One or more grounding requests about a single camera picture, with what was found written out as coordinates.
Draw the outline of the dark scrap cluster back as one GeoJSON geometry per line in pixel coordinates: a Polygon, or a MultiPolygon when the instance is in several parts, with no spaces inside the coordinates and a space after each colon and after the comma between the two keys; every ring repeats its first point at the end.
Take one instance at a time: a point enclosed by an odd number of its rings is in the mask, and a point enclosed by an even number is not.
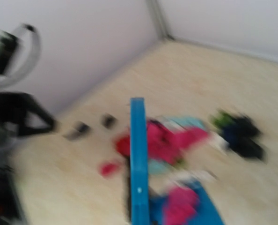
{"type": "Polygon", "coordinates": [[[216,116],[210,117],[210,122],[217,129],[220,137],[226,141],[227,150],[245,159],[264,161],[265,151],[257,143],[257,138],[262,132],[249,116],[234,115],[219,110],[216,116]]]}

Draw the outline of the dark blue scrap left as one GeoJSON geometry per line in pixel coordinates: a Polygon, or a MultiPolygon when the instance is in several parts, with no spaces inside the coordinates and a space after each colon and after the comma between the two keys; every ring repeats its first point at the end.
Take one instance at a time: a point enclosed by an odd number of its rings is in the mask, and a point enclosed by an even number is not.
{"type": "Polygon", "coordinates": [[[62,137],[69,141],[76,141],[88,135],[91,130],[92,130],[91,126],[89,126],[84,122],[79,121],[78,123],[75,124],[73,130],[70,130],[68,133],[62,135],[62,137]]]}

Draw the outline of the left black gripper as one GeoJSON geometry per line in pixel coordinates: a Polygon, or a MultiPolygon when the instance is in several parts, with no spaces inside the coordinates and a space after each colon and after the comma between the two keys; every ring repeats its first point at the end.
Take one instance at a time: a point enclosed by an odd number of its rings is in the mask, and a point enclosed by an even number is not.
{"type": "Polygon", "coordinates": [[[4,125],[8,122],[17,125],[17,136],[31,136],[50,133],[56,130],[57,122],[30,94],[19,92],[0,92],[0,141],[7,137],[4,125]],[[29,127],[28,113],[40,118],[45,127],[29,127]]]}

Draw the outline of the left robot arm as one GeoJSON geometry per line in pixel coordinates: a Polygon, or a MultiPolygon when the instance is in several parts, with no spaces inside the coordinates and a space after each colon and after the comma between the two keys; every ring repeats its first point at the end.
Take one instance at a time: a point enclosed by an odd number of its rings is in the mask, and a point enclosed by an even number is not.
{"type": "Polygon", "coordinates": [[[7,124],[15,126],[14,137],[51,133],[57,122],[30,94],[0,92],[0,225],[10,224],[7,215],[15,212],[8,175],[6,145],[11,138],[7,124]]]}

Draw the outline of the blue hand brush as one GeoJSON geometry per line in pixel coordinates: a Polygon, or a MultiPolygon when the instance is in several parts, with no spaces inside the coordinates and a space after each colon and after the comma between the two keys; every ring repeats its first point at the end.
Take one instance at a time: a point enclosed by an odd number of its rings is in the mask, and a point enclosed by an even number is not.
{"type": "Polygon", "coordinates": [[[128,210],[132,225],[151,224],[149,212],[148,149],[144,98],[130,99],[130,167],[128,210]]]}

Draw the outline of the small black scrap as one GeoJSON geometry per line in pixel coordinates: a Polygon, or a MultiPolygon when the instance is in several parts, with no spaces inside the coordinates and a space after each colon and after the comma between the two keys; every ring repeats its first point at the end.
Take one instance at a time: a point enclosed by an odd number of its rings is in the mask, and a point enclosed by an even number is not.
{"type": "Polygon", "coordinates": [[[117,124],[117,118],[111,114],[104,114],[101,118],[101,125],[106,129],[112,129],[117,124]]]}

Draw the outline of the small pink paper scrap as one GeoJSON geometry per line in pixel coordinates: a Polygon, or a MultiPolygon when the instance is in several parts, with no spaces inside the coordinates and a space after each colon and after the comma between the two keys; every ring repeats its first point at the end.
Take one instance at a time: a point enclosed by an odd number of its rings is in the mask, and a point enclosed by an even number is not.
{"type": "Polygon", "coordinates": [[[119,172],[123,163],[117,160],[105,161],[98,167],[99,174],[104,178],[109,178],[119,172]]]}

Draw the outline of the blue plastic dustpan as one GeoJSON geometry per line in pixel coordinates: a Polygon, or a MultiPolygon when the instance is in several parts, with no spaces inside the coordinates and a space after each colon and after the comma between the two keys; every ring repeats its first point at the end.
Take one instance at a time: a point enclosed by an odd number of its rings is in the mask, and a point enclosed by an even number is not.
{"type": "Polygon", "coordinates": [[[153,225],[223,225],[200,181],[190,179],[172,185],[164,194],[150,199],[153,225]]]}

